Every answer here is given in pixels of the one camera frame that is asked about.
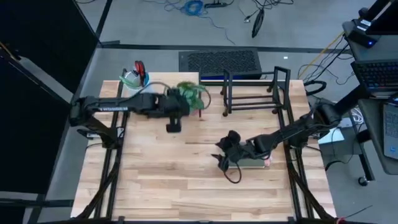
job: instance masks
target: laptop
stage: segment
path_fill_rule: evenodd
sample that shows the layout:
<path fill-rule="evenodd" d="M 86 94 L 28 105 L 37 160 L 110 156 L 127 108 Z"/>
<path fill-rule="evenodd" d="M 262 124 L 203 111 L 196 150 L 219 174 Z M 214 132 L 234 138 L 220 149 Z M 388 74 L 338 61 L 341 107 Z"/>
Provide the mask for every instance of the laptop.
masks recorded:
<path fill-rule="evenodd" d="M 396 95 L 383 104 L 384 155 L 398 159 L 398 98 Z"/>

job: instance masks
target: red object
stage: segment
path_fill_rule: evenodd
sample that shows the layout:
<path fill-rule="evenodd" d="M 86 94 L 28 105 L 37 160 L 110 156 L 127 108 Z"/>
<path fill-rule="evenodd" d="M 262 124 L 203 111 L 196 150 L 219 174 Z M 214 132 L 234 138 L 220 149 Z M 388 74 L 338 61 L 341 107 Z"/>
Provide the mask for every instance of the red object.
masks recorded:
<path fill-rule="evenodd" d="M 135 65 L 136 65 L 137 73 L 138 73 L 139 78 L 140 78 L 140 84 L 141 84 L 141 86 L 144 86 L 144 82 L 145 82 L 145 66 L 144 66 L 144 63 L 141 62 L 141 61 L 136 61 Z"/>

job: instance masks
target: wooden tabletop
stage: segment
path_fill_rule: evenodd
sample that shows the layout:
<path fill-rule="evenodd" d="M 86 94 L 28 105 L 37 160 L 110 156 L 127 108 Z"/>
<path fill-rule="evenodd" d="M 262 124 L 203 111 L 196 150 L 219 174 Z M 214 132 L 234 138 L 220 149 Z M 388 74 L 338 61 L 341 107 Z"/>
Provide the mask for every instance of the wooden tabletop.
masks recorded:
<path fill-rule="evenodd" d="M 152 82 L 175 86 L 180 81 L 198 82 L 197 73 L 150 73 Z M 147 119 L 132 114 L 127 122 L 113 219 L 126 220 L 217 220 L 217 221 L 284 221 L 294 216 L 289 178 L 282 144 L 272 152 L 268 168 L 243 169 L 239 184 L 228 182 L 210 154 L 219 153 L 215 143 L 229 130 L 242 139 L 279 129 L 277 115 L 269 110 L 233 111 L 223 117 L 220 86 L 207 86 L 211 105 L 202 117 L 184 117 L 182 132 L 166 132 L 165 119 Z M 104 81 L 100 97 L 114 97 L 118 81 Z M 161 86 L 154 91 L 163 92 Z M 234 96 L 268 95 L 266 87 L 235 86 Z M 290 81 L 290 100 L 294 118 L 309 112 L 301 80 Z M 105 125 L 111 113 L 97 113 Z M 318 147 L 316 142 L 311 146 Z M 101 179 L 105 150 L 101 146 L 87 149 L 71 216 L 78 215 L 96 193 Z M 319 151 L 305 148 L 303 163 L 308 186 L 326 211 L 335 216 L 323 161 Z M 234 169 L 228 175 L 238 178 Z M 300 192 L 302 213 L 304 200 Z M 107 206 L 103 204 L 103 215 Z"/>

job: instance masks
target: black metal rack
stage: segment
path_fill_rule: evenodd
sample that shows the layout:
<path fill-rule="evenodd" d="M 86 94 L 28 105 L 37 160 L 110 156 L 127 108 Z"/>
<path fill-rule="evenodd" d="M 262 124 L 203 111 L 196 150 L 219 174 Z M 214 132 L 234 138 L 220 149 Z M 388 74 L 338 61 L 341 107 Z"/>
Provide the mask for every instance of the black metal rack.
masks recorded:
<path fill-rule="evenodd" d="M 280 96 L 278 91 L 278 72 L 284 72 L 286 74 L 284 89 L 284 102 L 280 102 Z M 282 67 L 275 67 L 273 72 L 262 72 L 260 74 L 253 75 L 274 75 L 271 82 L 234 82 L 233 77 L 239 74 L 229 73 L 224 70 L 224 82 L 223 89 L 220 94 L 224 96 L 225 111 L 223 116 L 228 116 L 232 113 L 232 110 L 259 110 L 259 109 L 273 109 L 272 113 L 277 114 L 277 108 L 287 109 L 286 102 L 289 99 L 289 81 L 290 81 L 290 70 Z M 269 96 L 235 96 L 233 97 L 232 90 L 233 86 L 268 86 L 267 92 L 272 92 Z M 271 101 L 253 102 L 253 103 L 233 103 L 233 100 L 247 100 L 247 99 L 264 99 L 270 98 Z"/>

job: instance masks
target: gray floor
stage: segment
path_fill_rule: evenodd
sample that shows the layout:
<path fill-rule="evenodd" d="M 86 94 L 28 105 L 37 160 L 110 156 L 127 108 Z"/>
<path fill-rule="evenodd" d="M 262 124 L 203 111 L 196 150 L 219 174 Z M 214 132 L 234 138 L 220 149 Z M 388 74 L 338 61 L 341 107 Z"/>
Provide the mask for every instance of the gray floor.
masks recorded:
<path fill-rule="evenodd" d="M 238 8 L 239 5 L 246 15 L 250 14 L 255 10 L 250 0 L 236 0 L 231 6 L 209 11 L 209 16 L 216 25 L 228 29 L 229 38 L 235 41 L 236 45 L 324 48 L 342 31 L 343 21 L 356 17 L 359 8 L 369 6 L 373 1 L 301 0 L 295 1 L 293 6 L 277 6 L 271 11 L 266 11 L 262 29 L 255 39 L 249 35 L 254 18 L 252 23 L 244 24 L 244 16 Z M 106 0 L 97 0 L 91 4 L 80 5 L 94 30 L 105 2 Z M 187 17 L 178 11 L 166 12 L 160 4 L 131 0 L 113 1 L 100 39 L 120 40 L 124 44 L 231 45 L 225 39 L 223 30 L 215 29 L 206 19 Z M 292 78 L 297 78 L 298 69 L 302 64 L 311 62 L 316 56 L 298 53 L 259 53 L 264 71 L 272 70 L 278 65 L 291 69 Z M 137 59 L 144 61 L 150 72 L 178 71 L 178 51 L 98 49 L 92 59 L 81 95 L 98 95 L 103 80 L 117 79 L 122 68 L 130 67 Z M 339 77 L 339 83 L 343 83 L 350 76 L 350 62 L 351 60 L 337 60 L 330 67 L 330 71 Z M 328 82 L 328 88 L 318 96 L 331 101 L 339 100 L 358 85 L 355 77 L 350 78 L 345 85 L 337 85 L 335 78 L 327 72 L 320 79 Z M 71 129 L 56 168 L 48 199 L 74 198 L 85 145 L 86 140 Z M 354 156 L 348 165 L 335 164 L 327 172 L 337 214 L 343 217 L 373 205 L 350 220 L 396 223 L 398 177 L 383 172 L 371 143 L 365 144 L 365 149 L 376 177 L 376 181 L 367 187 L 359 186 L 356 181 L 363 175 L 357 156 Z M 69 215 L 70 208 L 44 209 L 40 221 L 64 220 Z"/>

